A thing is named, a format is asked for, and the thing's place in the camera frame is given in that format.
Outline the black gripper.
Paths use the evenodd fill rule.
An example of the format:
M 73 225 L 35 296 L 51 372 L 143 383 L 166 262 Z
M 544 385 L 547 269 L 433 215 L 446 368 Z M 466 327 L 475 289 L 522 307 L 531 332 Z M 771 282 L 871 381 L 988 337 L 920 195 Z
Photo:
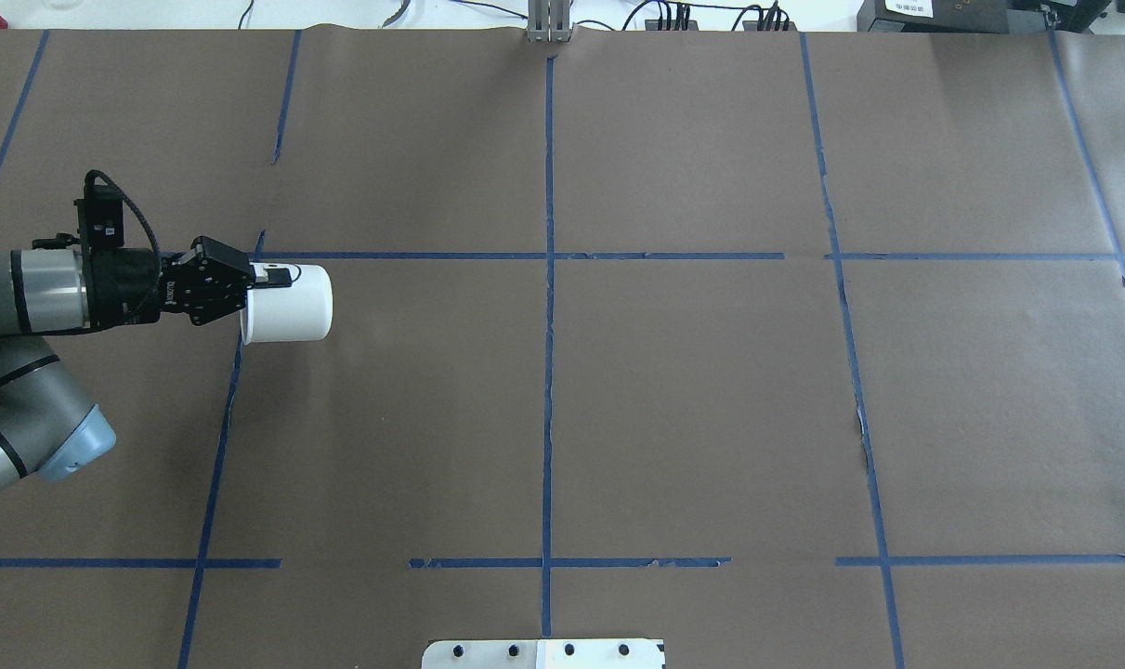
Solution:
M 202 326 L 243 309 L 249 288 L 292 283 L 292 266 L 252 266 L 243 251 L 200 236 L 184 253 L 163 257 L 158 301 L 162 311 L 184 314 L 194 326 Z

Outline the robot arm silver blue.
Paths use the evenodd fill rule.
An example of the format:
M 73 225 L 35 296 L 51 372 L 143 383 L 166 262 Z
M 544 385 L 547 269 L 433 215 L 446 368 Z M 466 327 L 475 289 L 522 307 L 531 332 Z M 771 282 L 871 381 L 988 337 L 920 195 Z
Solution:
M 299 278 L 298 269 L 254 263 L 209 237 L 170 256 L 94 247 L 68 234 L 0 251 L 0 491 L 28 474 L 65 479 L 115 444 L 111 424 L 52 337 L 156 323 L 165 313 L 205 325 Z

